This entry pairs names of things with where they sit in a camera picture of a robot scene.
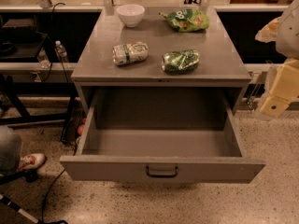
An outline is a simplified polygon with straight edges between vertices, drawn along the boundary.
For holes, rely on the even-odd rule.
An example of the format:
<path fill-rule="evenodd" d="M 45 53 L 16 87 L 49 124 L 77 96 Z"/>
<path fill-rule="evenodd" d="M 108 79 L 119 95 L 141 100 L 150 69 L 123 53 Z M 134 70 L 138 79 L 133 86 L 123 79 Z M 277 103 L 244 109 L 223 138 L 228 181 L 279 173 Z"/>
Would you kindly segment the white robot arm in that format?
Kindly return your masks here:
<path fill-rule="evenodd" d="M 257 119 L 271 120 L 299 96 L 299 0 L 293 0 L 280 17 L 268 22 L 255 39 L 275 41 L 276 51 L 287 58 L 280 67 L 269 69 L 265 92 L 254 112 Z"/>

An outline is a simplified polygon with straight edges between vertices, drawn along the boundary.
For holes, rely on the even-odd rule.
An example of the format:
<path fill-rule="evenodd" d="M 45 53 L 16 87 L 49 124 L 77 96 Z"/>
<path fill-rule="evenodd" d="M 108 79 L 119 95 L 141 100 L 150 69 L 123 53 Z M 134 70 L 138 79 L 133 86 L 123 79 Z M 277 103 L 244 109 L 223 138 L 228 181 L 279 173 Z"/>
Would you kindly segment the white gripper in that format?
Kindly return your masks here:
<path fill-rule="evenodd" d="M 255 36 L 260 42 L 277 40 L 280 17 L 268 22 Z M 288 59 L 279 67 L 272 66 L 267 74 L 269 96 L 262 99 L 260 112 L 270 118 L 278 118 L 289 104 L 284 100 L 295 100 L 299 96 L 299 61 Z"/>

